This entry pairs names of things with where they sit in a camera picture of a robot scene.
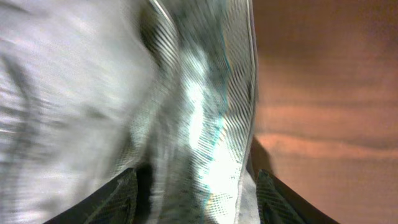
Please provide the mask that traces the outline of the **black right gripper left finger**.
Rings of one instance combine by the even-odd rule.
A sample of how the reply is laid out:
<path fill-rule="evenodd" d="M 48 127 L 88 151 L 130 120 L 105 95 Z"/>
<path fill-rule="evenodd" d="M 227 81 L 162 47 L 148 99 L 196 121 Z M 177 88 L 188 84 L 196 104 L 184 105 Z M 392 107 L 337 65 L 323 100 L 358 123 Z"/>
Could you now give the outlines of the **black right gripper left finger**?
<path fill-rule="evenodd" d="M 45 224 L 130 224 L 136 211 L 137 177 L 132 168 Z"/>

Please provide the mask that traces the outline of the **grey shorts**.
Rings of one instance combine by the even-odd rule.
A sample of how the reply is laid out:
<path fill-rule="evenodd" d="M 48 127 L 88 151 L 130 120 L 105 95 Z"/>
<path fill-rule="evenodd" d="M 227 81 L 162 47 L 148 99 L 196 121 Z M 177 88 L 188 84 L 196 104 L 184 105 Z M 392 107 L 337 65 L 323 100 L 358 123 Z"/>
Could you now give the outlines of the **grey shorts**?
<path fill-rule="evenodd" d="M 2 1 L 1 222 L 126 169 L 132 223 L 259 223 L 251 1 Z"/>

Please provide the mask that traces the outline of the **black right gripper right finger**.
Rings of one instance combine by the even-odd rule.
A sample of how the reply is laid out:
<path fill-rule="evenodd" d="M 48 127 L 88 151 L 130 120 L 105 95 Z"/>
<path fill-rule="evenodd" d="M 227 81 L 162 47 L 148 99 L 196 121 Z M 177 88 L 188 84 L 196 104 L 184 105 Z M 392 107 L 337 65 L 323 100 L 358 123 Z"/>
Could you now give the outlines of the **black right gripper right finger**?
<path fill-rule="evenodd" d="M 258 173 L 256 197 L 261 224 L 338 224 L 267 170 Z"/>

